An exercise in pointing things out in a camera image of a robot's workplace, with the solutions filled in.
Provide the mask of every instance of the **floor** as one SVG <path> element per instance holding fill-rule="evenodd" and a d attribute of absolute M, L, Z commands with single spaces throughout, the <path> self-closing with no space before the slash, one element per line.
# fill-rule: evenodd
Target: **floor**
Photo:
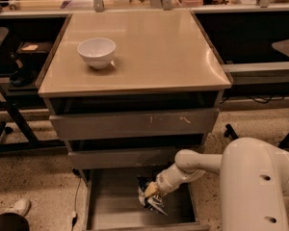
<path fill-rule="evenodd" d="M 223 153 L 231 141 L 223 136 L 227 123 L 239 137 L 253 137 L 278 145 L 289 132 L 289 106 L 279 108 L 274 102 L 243 105 L 239 110 L 232 109 L 229 101 L 225 102 L 204 145 L 205 153 Z M 17 128 L 10 125 L 14 132 L 1 142 L 24 141 Z M 30 121 L 30 126 L 40 139 L 56 138 L 48 121 Z M 0 154 L 0 213 L 25 197 L 32 203 L 26 217 L 31 230 L 71 230 L 71 214 L 75 209 L 78 220 L 73 230 L 82 230 L 87 191 L 72 169 L 65 149 Z M 209 224 L 210 230 L 221 230 L 219 176 L 206 173 L 192 184 L 192 190 L 200 223 Z M 289 219 L 289 199 L 285 199 L 285 203 Z"/>

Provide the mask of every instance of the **white bowl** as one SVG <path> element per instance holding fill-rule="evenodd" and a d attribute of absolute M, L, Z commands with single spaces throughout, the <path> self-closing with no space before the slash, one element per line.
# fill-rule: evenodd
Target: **white bowl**
<path fill-rule="evenodd" d="M 108 38 L 90 38 L 77 47 L 83 61 L 96 69 L 107 66 L 113 60 L 115 49 L 116 44 Z"/>

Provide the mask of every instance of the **white sneaker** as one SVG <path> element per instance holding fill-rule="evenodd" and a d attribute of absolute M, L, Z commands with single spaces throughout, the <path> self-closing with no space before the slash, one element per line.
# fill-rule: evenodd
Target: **white sneaker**
<path fill-rule="evenodd" d="M 12 207 L 6 210 L 5 213 L 15 213 L 22 217 L 25 217 L 30 209 L 30 201 L 28 199 L 22 198 L 14 203 Z"/>

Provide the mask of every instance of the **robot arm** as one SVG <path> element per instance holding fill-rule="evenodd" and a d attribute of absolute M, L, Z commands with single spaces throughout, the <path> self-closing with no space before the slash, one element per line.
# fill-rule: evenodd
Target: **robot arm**
<path fill-rule="evenodd" d="M 144 197 L 171 193 L 205 171 L 221 174 L 222 230 L 289 231 L 283 201 L 289 196 L 289 152 L 256 139 L 235 140 L 223 155 L 178 152 Z"/>

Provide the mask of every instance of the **black pants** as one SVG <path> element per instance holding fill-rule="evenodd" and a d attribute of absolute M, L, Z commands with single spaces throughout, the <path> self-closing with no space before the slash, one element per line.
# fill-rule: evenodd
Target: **black pants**
<path fill-rule="evenodd" d="M 18 214 L 5 213 L 0 215 L 0 231 L 29 231 L 29 223 Z"/>

